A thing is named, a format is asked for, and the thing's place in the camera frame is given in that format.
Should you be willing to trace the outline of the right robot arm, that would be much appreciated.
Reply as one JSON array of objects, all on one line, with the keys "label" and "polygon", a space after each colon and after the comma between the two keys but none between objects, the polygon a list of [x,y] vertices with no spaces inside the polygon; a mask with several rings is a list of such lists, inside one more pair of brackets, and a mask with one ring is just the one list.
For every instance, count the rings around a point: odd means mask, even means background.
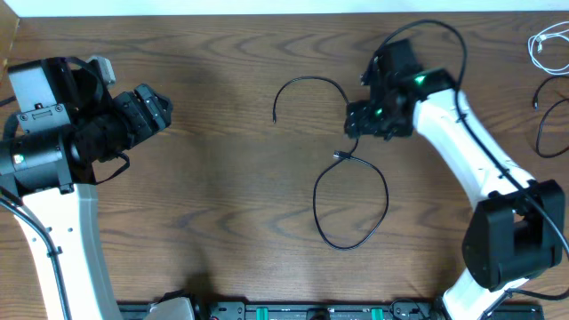
[{"label": "right robot arm", "polygon": [[442,297],[446,319],[484,319],[510,293],[557,266],[565,194],[539,182],[497,144],[443,68],[426,70],[409,40],[380,47],[362,76],[367,100],[347,106],[345,133],[390,140],[423,136],[466,193],[473,215],[461,250],[465,270]]}]

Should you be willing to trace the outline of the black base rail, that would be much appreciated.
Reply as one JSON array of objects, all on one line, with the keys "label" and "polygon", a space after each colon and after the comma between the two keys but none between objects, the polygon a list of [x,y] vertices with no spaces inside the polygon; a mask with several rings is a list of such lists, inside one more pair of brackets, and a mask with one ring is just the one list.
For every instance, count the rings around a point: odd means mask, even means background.
[{"label": "black base rail", "polygon": [[[168,292],[158,302],[173,298],[190,298],[195,319],[208,320],[380,320],[380,319],[433,319],[448,320],[442,299],[426,300],[396,299],[392,302],[372,304],[302,304],[276,302],[250,302],[247,300],[202,300],[184,291]],[[118,302],[123,319],[144,319],[155,311],[157,302]],[[494,311],[482,315],[482,319],[543,320],[543,308],[536,304],[502,304]]]}]

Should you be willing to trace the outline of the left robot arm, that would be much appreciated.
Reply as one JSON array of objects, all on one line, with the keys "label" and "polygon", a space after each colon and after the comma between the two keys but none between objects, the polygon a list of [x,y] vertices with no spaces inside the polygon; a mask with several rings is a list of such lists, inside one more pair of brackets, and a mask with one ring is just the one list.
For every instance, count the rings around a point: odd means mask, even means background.
[{"label": "left robot arm", "polygon": [[51,319],[121,316],[100,243],[95,163],[172,122],[172,102],[147,84],[117,96],[110,61],[53,57],[12,66],[19,109],[1,139],[1,204],[26,237]]}]

